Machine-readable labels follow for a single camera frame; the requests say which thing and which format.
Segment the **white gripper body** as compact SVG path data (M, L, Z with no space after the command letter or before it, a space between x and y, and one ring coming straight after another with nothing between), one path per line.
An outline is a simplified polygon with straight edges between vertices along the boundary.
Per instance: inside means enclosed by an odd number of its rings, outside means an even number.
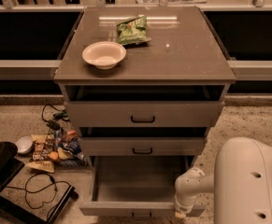
M205 175L193 167L180 175L175 181L174 203L176 212L188 215L193 211L198 194L214 192L214 175Z

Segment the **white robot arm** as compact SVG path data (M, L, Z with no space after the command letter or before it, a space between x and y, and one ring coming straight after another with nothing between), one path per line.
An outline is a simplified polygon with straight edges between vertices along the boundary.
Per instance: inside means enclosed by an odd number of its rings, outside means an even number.
M175 181L177 217L192 211L199 194L214 195L214 224L272 224L272 147L247 137L227 140L214 173L193 167Z

